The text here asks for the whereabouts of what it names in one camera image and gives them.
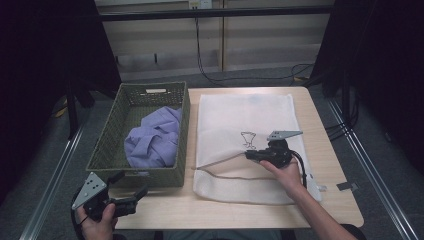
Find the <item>wooden table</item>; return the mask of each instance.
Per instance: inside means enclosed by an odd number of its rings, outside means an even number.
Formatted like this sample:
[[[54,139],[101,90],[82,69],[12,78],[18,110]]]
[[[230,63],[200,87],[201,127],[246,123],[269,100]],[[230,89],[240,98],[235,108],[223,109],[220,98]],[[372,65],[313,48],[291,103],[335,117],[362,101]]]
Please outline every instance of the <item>wooden table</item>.
[[[119,219],[118,229],[284,229],[309,224],[294,205],[267,206],[214,202],[193,192],[196,130],[201,94],[292,94],[296,116],[314,179],[327,186],[322,206],[340,223],[364,222],[351,191],[339,191],[346,181],[310,94],[303,87],[189,89],[191,112],[187,143],[185,183],[182,188],[150,189],[137,205],[137,213]],[[134,190],[113,189],[111,196]]]

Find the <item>green basket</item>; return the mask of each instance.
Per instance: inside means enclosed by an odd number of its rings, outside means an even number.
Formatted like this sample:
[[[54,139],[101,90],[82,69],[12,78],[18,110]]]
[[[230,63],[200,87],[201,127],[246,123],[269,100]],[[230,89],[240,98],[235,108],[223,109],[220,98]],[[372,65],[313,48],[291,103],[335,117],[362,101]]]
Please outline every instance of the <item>green basket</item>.
[[[131,129],[140,126],[143,117],[164,106],[182,109],[174,166],[132,168],[125,156],[125,138]],[[96,173],[104,180],[117,171],[124,170],[125,177],[113,184],[113,187],[138,188],[146,183],[149,187],[182,187],[189,118],[190,98],[185,82],[121,84],[86,170]]]

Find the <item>white cloth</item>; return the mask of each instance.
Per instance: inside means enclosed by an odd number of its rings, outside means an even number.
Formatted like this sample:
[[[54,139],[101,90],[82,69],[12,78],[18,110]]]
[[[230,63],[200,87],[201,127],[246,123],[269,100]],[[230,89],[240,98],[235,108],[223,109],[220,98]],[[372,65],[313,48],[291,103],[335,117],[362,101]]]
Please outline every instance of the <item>white cloth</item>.
[[[249,149],[267,148],[267,137],[274,130],[300,130],[291,95],[202,95],[194,192],[222,202],[293,203],[270,172],[244,155]],[[321,201],[321,194],[311,178],[302,136],[288,138],[287,142],[304,161],[308,191]]]

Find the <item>drawing on cloth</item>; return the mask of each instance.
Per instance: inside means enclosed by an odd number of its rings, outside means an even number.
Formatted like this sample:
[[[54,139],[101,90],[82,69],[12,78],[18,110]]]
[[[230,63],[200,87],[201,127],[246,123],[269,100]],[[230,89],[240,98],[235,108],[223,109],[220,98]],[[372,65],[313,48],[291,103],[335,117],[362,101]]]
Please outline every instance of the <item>drawing on cloth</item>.
[[[246,141],[245,144],[243,144],[246,148],[250,148],[250,149],[256,149],[255,146],[253,146],[253,139],[256,136],[256,133],[252,133],[252,132],[241,132],[241,136],[243,136],[244,141]]]

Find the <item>person's left hand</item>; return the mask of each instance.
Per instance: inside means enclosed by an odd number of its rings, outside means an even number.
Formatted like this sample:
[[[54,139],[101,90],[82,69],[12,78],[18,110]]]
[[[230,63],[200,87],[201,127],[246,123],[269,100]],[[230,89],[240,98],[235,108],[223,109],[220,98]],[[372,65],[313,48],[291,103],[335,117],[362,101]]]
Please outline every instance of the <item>person's left hand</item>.
[[[105,210],[103,210],[102,220],[100,222],[88,218],[82,206],[78,208],[77,212],[80,221],[83,221],[81,228],[86,240],[113,239],[113,230],[115,230],[115,225],[118,222],[117,218],[113,218],[115,204],[111,203],[106,206]]]

